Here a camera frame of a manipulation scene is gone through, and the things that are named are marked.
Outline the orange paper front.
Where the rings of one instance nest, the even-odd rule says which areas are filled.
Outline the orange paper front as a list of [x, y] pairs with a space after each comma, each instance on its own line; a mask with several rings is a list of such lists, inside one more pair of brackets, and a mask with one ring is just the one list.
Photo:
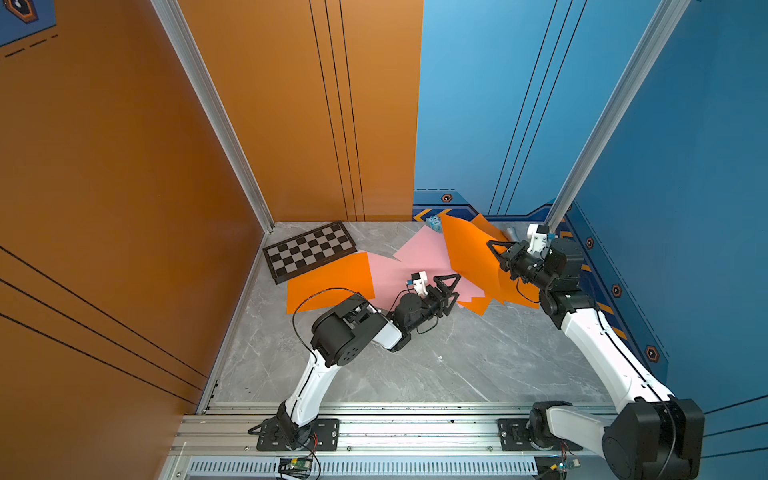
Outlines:
[[471, 223], [471, 221], [450, 215], [443, 215], [441, 217], [441, 222], [451, 267], [455, 272], [457, 271], [453, 267], [453, 264], [459, 263], [464, 259], [479, 260], [482, 257], [495, 258], [486, 246], [488, 240], [494, 239], [479, 230]]

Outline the pink paper top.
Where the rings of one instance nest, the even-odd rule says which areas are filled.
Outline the pink paper top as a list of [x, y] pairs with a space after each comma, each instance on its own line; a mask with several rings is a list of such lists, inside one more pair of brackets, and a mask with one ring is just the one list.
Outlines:
[[421, 228], [394, 254], [394, 258], [401, 263], [399, 280], [403, 282], [421, 271], [429, 278], [454, 272], [444, 236], [429, 227]]

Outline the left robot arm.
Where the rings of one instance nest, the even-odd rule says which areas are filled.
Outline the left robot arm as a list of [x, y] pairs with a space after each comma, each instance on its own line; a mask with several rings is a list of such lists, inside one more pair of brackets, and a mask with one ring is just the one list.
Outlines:
[[437, 275], [421, 293], [405, 290], [390, 310], [375, 307], [366, 297], [343, 287], [348, 296], [323, 313], [311, 327], [303, 346], [308, 364], [294, 392], [278, 407], [277, 437], [294, 449], [319, 440], [320, 405], [341, 367], [352, 362], [371, 343], [398, 352], [419, 327], [451, 313], [459, 298], [459, 274]]

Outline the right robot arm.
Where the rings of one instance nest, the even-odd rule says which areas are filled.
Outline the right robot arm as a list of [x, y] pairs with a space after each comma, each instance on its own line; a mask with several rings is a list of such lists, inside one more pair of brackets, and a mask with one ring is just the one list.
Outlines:
[[606, 462], [619, 479], [694, 479], [705, 416], [677, 398], [622, 342], [581, 285], [583, 252], [568, 238], [533, 233], [528, 240], [490, 240], [489, 250], [511, 280], [539, 291], [539, 305], [582, 352], [617, 412], [611, 422], [565, 401], [537, 402], [529, 413], [532, 444], [541, 450], [576, 444]]

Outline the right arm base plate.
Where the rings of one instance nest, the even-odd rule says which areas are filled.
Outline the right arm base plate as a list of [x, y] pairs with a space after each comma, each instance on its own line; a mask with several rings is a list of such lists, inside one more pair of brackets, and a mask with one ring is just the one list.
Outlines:
[[528, 419], [500, 418], [497, 420], [499, 440], [503, 451], [560, 451], [561, 440], [538, 438]]

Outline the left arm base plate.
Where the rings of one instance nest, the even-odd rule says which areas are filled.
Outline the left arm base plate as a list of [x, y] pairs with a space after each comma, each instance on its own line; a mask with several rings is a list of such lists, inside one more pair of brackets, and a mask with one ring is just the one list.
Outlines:
[[314, 452], [336, 451], [340, 421], [319, 418], [303, 427], [282, 426], [277, 418], [264, 420], [248, 430], [258, 437], [256, 449], [264, 452], [287, 452], [309, 449]]

